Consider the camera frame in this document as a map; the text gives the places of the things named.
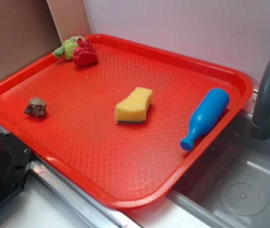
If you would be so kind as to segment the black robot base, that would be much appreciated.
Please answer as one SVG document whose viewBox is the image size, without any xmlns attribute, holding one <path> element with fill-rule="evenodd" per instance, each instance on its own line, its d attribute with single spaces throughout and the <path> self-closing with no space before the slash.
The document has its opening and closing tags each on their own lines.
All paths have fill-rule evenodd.
<svg viewBox="0 0 270 228">
<path fill-rule="evenodd" d="M 23 191 L 32 157 L 32 150 L 14 134 L 0 133 L 0 207 Z"/>
</svg>

